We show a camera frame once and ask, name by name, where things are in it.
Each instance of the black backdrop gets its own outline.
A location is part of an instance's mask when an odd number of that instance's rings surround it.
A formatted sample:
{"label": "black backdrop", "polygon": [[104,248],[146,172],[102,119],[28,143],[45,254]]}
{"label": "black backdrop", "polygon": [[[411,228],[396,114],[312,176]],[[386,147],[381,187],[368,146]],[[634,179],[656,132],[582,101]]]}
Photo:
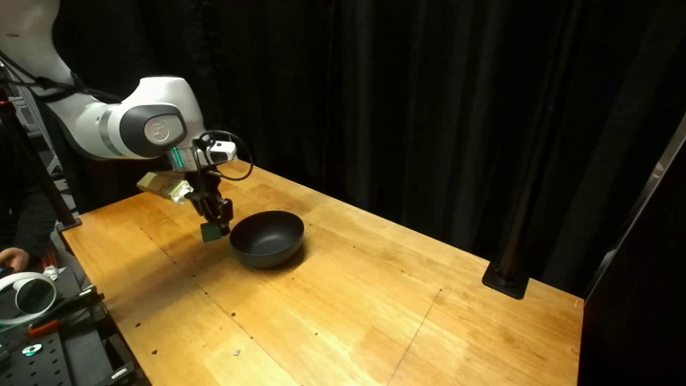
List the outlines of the black backdrop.
{"label": "black backdrop", "polygon": [[[585,294],[684,114],[679,0],[63,0],[91,88],[191,81],[265,169]],[[148,165],[79,165],[82,208]]]}

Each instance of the black cable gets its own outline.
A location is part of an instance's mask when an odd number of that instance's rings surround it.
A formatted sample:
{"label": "black cable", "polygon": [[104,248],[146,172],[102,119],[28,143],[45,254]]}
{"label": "black cable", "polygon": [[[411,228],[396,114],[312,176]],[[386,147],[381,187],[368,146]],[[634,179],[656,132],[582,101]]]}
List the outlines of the black cable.
{"label": "black cable", "polygon": [[219,177],[223,177],[223,179],[246,179],[250,174],[252,174],[252,169],[255,169],[255,155],[250,153],[250,147],[246,146],[246,141],[241,139],[241,137],[238,137],[236,132],[231,132],[231,130],[206,130],[206,132],[201,132],[201,141],[207,141],[207,139],[204,139],[206,134],[223,134],[223,137],[226,137],[229,141],[236,141],[239,147],[243,147],[246,150],[246,163],[249,163],[249,169],[241,174],[241,176],[238,176],[238,177],[233,177],[233,176],[225,176],[225,174],[221,174],[219,169],[217,169],[217,176]]}
{"label": "black cable", "polygon": [[[91,95],[91,97],[102,98],[107,103],[122,101],[119,95],[111,95],[111,93],[97,89],[97,88],[85,88],[75,72],[71,75],[75,83],[59,83],[59,81],[54,81],[48,76],[34,76],[28,69],[24,69],[14,60],[11,60],[3,52],[0,52],[0,60],[7,63],[3,69],[12,76],[17,76],[17,80],[2,80],[3,83],[24,86],[34,95],[34,98],[41,98],[45,103],[54,103],[54,101],[67,98],[67,97],[71,97],[75,93]],[[43,88],[43,89],[55,88],[55,93],[54,95],[35,95],[32,88]]]}

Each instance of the cable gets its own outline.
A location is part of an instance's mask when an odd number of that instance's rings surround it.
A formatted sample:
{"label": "cable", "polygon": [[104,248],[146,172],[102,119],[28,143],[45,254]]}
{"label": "cable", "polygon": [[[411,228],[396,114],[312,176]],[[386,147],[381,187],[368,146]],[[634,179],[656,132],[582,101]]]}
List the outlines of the cable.
{"label": "cable", "polygon": [[[97,89],[97,88],[85,88],[83,81],[82,81],[75,72],[71,72],[71,76],[73,76],[75,83],[59,83],[59,81],[54,81],[54,80],[48,80],[48,76],[34,76],[34,75],[32,75],[30,70],[26,70],[20,64],[17,64],[14,60],[11,60],[3,52],[0,52],[0,60],[7,63],[3,69],[7,69],[12,76],[17,76],[17,80],[2,80],[2,81],[3,81],[3,83],[11,83],[11,86],[24,86],[24,88],[28,88],[28,89],[34,95],[34,98],[54,103],[54,101],[67,98],[67,97],[71,97],[71,95],[75,95],[75,93],[85,93],[85,95],[91,95],[91,97],[102,98],[102,101],[107,101],[107,103],[118,103],[118,101],[122,101],[119,95],[111,95],[111,93]],[[32,88],[43,88],[43,89],[55,88],[55,93],[54,93],[54,95],[35,95]]]}
{"label": "cable", "polygon": [[198,139],[201,141],[206,141],[206,143],[212,143],[212,137],[207,137],[207,134],[223,134],[223,137],[226,137],[229,141],[236,141],[239,147],[243,147],[246,150],[246,160],[249,160],[249,169],[241,174],[241,176],[238,176],[238,177],[233,177],[233,176],[225,176],[225,174],[221,174],[219,169],[213,172],[219,177],[223,177],[223,179],[233,179],[233,183],[238,183],[238,179],[246,179],[250,174],[252,174],[252,169],[255,169],[255,155],[250,153],[250,147],[246,146],[246,141],[241,139],[241,137],[238,137],[238,134],[233,134],[231,130],[206,130],[206,132],[201,132],[198,134]]}

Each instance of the wooden table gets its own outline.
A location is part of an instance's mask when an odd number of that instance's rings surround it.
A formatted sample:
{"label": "wooden table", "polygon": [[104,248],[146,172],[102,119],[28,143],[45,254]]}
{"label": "wooden table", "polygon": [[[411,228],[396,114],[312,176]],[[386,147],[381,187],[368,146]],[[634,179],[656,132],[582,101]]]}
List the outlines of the wooden table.
{"label": "wooden table", "polygon": [[151,384],[576,384],[580,297],[531,281],[512,301],[484,260],[264,169],[221,189],[231,224],[301,216],[305,261],[246,271],[151,193],[63,233]]}

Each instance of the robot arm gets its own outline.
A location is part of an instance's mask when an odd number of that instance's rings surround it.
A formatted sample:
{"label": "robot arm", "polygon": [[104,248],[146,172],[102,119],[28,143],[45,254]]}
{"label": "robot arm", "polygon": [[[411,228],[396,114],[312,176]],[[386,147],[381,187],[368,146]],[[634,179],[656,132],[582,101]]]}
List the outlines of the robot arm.
{"label": "robot arm", "polygon": [[67,141],[89,159],[167,157],[171,172],[146,176],[143,187],[168,176],[186,183],[184,197],[207,220],[204,237],[226,233],[231,201],[219,193],[217,165],[236,157],[236,143],[204,128],[181,76],[143,76],[119,103],[79,88],[50,40],[58,9],[59,0],[0,0],[0,64],[11,83],[30,88],[58,115]]}

